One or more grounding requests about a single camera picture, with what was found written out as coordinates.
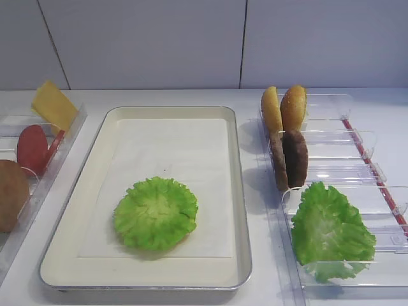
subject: red tomato slice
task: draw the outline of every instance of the red tomato slice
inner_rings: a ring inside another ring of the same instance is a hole
[[[27,126],[21,132],[17,143],[17,163],[40,175],[43,170],[45,155],[48,151],[47,137],[41,126]],[[28,176],[34,176],[31,171],[23,169]]]
[[[50,163],[51,159],[55,155],[58,150],[59,145],[61,144],[62,139],[64,138],[65,131],[60,130],[57,136],[54,138],[53,142],[51,143],[50,148],[48,149],[47,153],[45,154],[44,162],[43,162],[43,169],[42,174],[45,173],[47,170],[48,164]]]

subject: lettuce leaf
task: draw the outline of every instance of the lettuce leaf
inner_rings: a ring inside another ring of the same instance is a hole
[[[113,214],[116,232],[124,245],[165,251],[196,228],[195,195],[172,178],[148,178],[137,182]]]
[[[307,271],[314,272],[320,282],[355,277],[366,268],[365,263],[342,263],[372,261],[376,244],[347,197],[333,186],[326,189],[322,182],[315,182],[304,190],[301,200],[291,230],[299,263],[307,265]]]

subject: brown patty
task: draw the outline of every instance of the brown patty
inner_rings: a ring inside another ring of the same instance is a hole
[[[283,153],[280,134],[272,133],[269,135],[269,139],[276,184],[278,189],[284,192],[288,189],[288,176],[286,175],[285,156]]]
[[[29,197],[23,169],[14,161],[0,160],[0,231],[9,233]]]
[[[285,131],[282,137],[289,188],[305,184],[309,160],[305,138],[299,131]]]

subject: countertop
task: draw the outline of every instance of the countertop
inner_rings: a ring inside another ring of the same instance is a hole
[[[38,212],[3,285],[0,305],[294,305],[288,284],[279,277],[285,265],[279,251],[281,236],[265,203],[272,195],[265,169],[259,167],[258,105],[263,89],[173,90],[173,91],[64,91],[75,103],[83,103],[87,119],[69,152],[41,210]],[[405,162],[408,131],[408,88],[404,89],[309,89],[309,93],[350,94],[354,98],[350,122],[356,129],[378,136],[373,162],[379,163],[389,186],[408,186]],[[0,91],[3,111],[30,114],[34,91]],[[80,171],[91,142],[106,112],[118,106],[222,105],[235,111],[247,204],[253,271],[236,293],[146,295],[139,292],[111,294],[62,293],[44,289],[38,279],[38,264],[46,241],[69,190]],[[310,305],[407,305],[406,300],[313,300]]]

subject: cheese slice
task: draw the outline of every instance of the cheese slice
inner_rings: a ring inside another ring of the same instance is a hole
[[[52,129],[55,135],[60,129],[68,131],[78,113],[75,105],[49,80],[37,89],[31,110],[56,125]]]

